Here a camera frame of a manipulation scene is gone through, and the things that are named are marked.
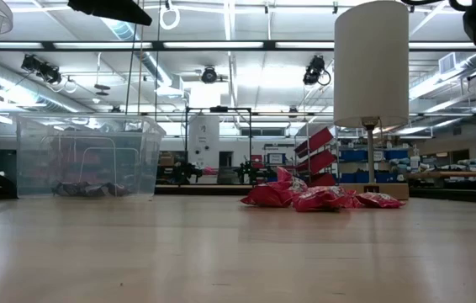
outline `ceiling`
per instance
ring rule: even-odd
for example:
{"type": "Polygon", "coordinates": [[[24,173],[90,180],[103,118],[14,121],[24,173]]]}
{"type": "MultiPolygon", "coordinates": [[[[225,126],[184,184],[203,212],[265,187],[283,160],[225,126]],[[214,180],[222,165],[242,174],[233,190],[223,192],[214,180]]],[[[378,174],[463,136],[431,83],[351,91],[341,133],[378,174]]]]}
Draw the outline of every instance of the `ceiling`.
{"type": "MultiPolygon", "coordinates": [[[[116,41],[117,37],[100,19],[69,9],[65,0],[6,0],[13,10],[13,30],[0,37],[1,41],[116,41]]],[[[235,0],[234,22],[225,27],[224,0],[172,1],[180,11],[180,22],[170,30],[157,24],[158,6],[165,1],[140,0],[147,13],[155,20],[142,31],[143,40],[333,40],[336,18],[347,8],[366,0],[339,0],[338,11],[333,13],[333,2],[315,0],[235,0]]],[[[410,40],[412,41],[468,41],[463,31],[463,15],[449,8],[435,10],[437,4],[421,6],[410,14],[410,40]],[[434,16],[426,19],[434,11],[434,16]]],[[[165,21],[173,21],[166,13],[165,21]]],[[[65,97],[84,104],[95,111],[107,112],[112,105],[133,104],[130,111],[160,111],[183,109],[181,98],[157,96],[155,82],[147,69],[130,52],[104,52],[101,55],[100,84],[111,87],[109,96],[93,99],[98,91],[98,53],[92,52],[38,52],[0,51],[0,66],[26,76],[20,66],[26,54],[58,66],[63,76],[77,84],[74,93],[61,91],[65,97]],[[128,88],[131,67],[131,85],[128,88]]],[[[427,79],[438,68],[438,60],[446,51],[411,52],[410,82],[427,79]]],[[[185,88],[201,84],[200,72],[205,66],[214,66],[223,76],[220,84],[221,104],[231,105],[228,79],[230,60],[227,51],[165,51],[152,52],[158,64],[172,74],[181,76],[185,88]]],[[[305,87],[304,69],[314,55],[322,55],[326,64],[333,52],[318,51],[233,51],[235,60],[235,106],[252,107],[256,111],[288,111],[289,106],[300,106],[300,111],[329,111],[333,105],[332,86],[305,87]]],[[[37,76],[29,75],[26,81],[42,83],[37,76]]],[[[460,95],[460,82],[452,82],[435,93],[423,96],[427,104],[440,104],[460,95]]],[[[410,108],[425,101],[420,98],[410,108]]]]}

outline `wooden floor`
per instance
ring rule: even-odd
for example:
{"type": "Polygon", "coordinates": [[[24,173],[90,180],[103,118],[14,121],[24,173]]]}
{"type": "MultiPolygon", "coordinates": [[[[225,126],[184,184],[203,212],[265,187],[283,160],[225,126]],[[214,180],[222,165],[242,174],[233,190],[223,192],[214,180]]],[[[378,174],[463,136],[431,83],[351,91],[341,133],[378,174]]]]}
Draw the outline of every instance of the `wooden floor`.
{"type": "Polygon", "coordinates": [[[0,203],[0,302],[476,303],[476,204],[0,203]]]}

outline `duct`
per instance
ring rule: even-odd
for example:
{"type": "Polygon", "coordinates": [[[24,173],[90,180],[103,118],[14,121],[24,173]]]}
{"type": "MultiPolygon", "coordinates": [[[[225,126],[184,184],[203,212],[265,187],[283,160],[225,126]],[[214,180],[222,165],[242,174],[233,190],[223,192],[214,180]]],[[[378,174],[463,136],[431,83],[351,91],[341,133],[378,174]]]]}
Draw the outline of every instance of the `duct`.
{"type": "MultiPolygon", "coordinates": [[[[113,34],[121,41],[140,40],[133,29],[133,25],[124,21],[101,18],[101,20],[111,29],[113,34]]],[[[139,59],[141,64],[156,79],[159,88],[156,90],[158,95],[167,97],[183,96],[183,81],[177,76],[171,74],[160,62],[156,62],[154,56],[148,51],[135,51],[134,56],[139,59]]]]}
{"type": "Polygon", "coordinates": [[[476,71],[476,54],[468,57],[467,53],[458,52],[453,55],[456,58],[466,59],[455,62],[454,69],[448,73],[441,74],[434,71],[415,81],[414,85],[410,86],[410,102],[445,86],[454,79],[466,77],[476,71]]]}
{"type": "Polygon", "coordinates": [[[92,109],[73,101],[59,93],[55,93],[37,82],[24,79],[23,76],[0,66],[0,91],[21,104],[45,104],[39,108],[54,112],[93,112],[92,109]]]}

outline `blue bin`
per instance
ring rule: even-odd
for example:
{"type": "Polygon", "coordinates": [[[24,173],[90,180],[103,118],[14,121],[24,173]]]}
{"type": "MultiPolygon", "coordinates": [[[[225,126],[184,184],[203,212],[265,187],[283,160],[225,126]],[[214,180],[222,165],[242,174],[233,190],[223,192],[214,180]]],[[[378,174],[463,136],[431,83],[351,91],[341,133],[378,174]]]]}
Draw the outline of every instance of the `blue bin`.
{"type": "Polygon", "coordinates": [[[384,155],[386,160],[405,159],[408,157],[408,151],[386,151],[384,155]]]}
{"type": "Polygon", "coordinates": [[[356,183],[369,183],[369,173],[354,173],[356,175],[356,183]]]}
{"type": "Polygon", "coordinates": [[[355,183],[356,175],[353,173],[342,173],[341,174],[341,183],[355,183]]]}
{"type": "Polygon", "coordinates": [[[342,162],[367,161],[367,151],[341,151],[339,159],[342,162]]]}
{"type": "Polygon", "coordinates": [[[377,173],[374,177],[376,183],[397,183],[396,173],[377,173]]]}

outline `lamp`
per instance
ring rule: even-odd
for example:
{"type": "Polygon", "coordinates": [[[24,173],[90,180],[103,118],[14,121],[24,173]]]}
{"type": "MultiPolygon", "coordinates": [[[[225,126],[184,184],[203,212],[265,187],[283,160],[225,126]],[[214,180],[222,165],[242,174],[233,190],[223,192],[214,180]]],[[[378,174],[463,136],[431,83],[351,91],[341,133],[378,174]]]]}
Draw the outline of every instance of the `lamp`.
{"type": "Polygon", "coordinates": [[[394,1],[364,3],[336,21],[335,125],[367,130],[369,183],[374,128],[408,122],[408,23],[394,1]]]}

